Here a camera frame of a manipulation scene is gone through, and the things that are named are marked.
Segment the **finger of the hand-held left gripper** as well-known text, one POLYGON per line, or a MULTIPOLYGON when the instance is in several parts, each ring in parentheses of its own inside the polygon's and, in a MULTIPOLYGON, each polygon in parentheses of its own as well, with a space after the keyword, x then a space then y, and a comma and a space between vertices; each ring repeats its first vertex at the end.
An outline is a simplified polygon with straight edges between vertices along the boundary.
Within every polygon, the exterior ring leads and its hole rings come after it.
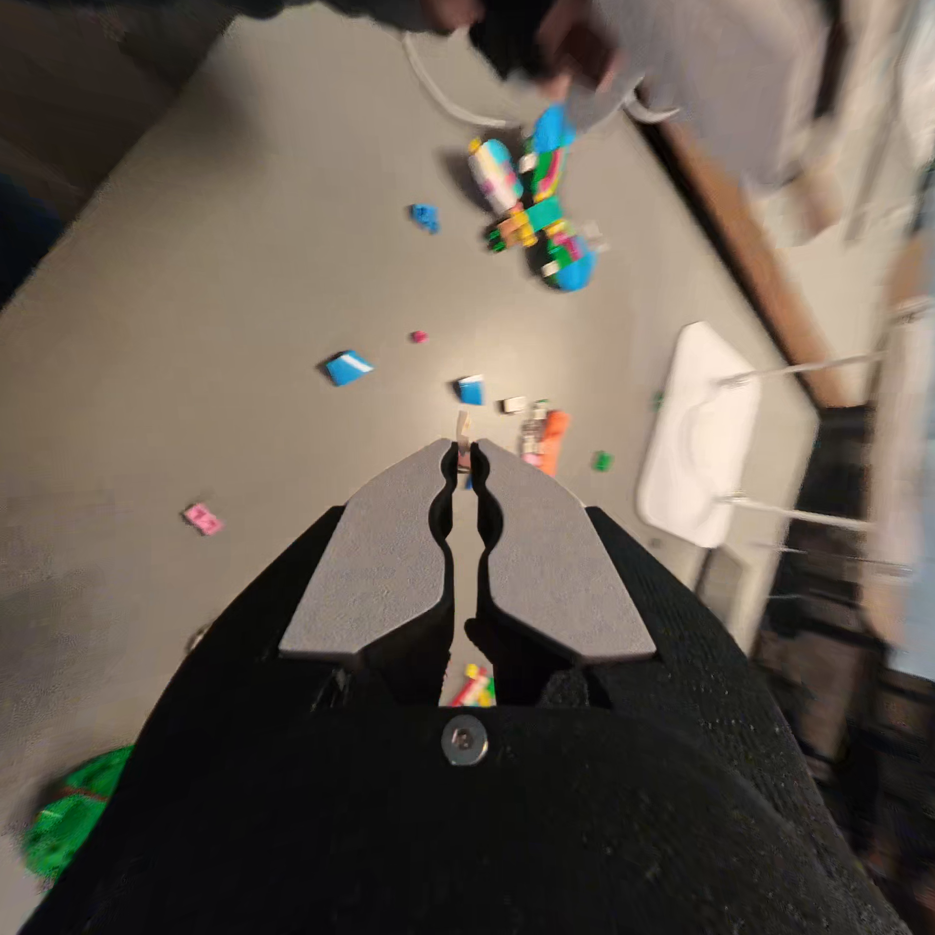
POLYGON ((626 97, 635 93, 643 75, 615 75, 601 88, 574 79, 566 96, 566 118, 576 134, 586 134, 620 111, 626 97))

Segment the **metal chair frame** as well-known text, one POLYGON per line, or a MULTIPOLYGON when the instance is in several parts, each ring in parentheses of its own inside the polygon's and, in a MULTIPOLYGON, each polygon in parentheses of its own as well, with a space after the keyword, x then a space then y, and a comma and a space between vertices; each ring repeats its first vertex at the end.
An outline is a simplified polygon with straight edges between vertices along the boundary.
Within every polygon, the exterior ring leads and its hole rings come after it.
POLYGON ((720 493, 714 503, 858 533, 863 538, 866 564, 892 577, 911 577, 921 561, 924 541, 922 504, 926 489, 929 396, 933 388, 933 325, 933 298, 917 296, 896 306, 878 348, 870 353, 750 370, 712 385, 719 390, 732 390, 773 377, 872 365, 864 519, 779 508, 740 492, 720 493))

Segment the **orange and white brick cluster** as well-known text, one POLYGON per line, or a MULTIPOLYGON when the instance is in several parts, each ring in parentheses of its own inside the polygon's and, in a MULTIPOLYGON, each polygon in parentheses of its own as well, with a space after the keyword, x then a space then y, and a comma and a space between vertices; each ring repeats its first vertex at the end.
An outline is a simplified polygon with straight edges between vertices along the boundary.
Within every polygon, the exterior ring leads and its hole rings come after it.
POLYGON ((521 429, 521 461, 554 478, 569 424, 564 411, 534 407, 521 429))

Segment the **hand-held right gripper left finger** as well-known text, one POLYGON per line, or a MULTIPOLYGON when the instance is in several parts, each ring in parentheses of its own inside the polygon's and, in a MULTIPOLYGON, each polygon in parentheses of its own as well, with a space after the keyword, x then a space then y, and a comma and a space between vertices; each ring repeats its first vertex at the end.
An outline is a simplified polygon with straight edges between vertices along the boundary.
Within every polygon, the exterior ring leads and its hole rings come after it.
POLYGON ((347 661, 452 598, 456 444, 439 438, 345 504, 279 643, 288 658, 347 661))

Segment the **person's left hand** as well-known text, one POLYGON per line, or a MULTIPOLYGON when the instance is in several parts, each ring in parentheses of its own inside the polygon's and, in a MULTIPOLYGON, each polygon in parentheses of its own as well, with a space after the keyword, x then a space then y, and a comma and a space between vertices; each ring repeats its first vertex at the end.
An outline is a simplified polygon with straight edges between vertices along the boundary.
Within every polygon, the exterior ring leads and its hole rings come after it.
POLYGON ((536 32, 545 77, 541 87, 555 101, 573 85, 602 93, 620 69, 620 48, 584 9, 554 6, 536 32))

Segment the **green lego garden model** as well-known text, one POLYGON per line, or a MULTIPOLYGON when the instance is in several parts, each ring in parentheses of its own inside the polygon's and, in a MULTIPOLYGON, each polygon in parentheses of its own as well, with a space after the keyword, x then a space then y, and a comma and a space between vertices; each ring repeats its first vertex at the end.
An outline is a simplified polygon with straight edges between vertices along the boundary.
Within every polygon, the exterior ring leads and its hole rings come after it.
POLYGON ((53 884, 70 865, 109 804, 133 752, 129 744, 92 757, 53 787, 21 838, 20 854, 34 877, 53 884))

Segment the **multicoloured lego model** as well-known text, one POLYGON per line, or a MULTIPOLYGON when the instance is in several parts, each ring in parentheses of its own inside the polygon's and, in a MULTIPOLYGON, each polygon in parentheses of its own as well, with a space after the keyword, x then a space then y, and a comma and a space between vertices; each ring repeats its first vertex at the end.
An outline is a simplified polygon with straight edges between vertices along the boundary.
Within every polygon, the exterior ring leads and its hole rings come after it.
POLYGON ((577 137, 565 105, 541 113, 514 158, 501 140, 474 139, 467 166, 491 209, 487 251, 523 249, 551 289, 576 293, 590 285, 598 263, 595 236, 579 231, 559 199, 567 157, 577 137))

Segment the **blue lego slope piece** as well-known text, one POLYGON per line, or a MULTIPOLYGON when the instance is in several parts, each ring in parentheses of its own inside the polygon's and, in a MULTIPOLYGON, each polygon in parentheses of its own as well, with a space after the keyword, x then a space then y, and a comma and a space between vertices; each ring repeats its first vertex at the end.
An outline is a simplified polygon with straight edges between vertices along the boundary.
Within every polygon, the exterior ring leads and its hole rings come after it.
POLYGON ((374 366, 353 350, 334 354, 322 364, 324 376, 336 388, 348 386, 372 373, 374 366))

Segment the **small multicoloured lego cluster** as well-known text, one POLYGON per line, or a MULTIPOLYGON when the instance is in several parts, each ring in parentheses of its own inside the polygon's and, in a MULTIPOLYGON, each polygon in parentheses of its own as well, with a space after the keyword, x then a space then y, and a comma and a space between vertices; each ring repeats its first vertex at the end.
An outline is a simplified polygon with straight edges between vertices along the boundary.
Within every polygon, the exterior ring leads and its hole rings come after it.
POLYGON ((486 709, 496 705, 496 684, 492 669, 476 663, 466 664, 462 684, 449 700, 448 707, 486 709))

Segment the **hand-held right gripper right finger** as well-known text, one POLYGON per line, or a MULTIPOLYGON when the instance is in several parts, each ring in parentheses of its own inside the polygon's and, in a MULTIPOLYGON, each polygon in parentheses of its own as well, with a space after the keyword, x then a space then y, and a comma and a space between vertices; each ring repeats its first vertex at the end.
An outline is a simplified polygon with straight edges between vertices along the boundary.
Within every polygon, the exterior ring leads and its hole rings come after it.
POLYGON ((573 662, 652 657, 649 629, 578 497, 487 438, 471 463, 485 614, 573 662))

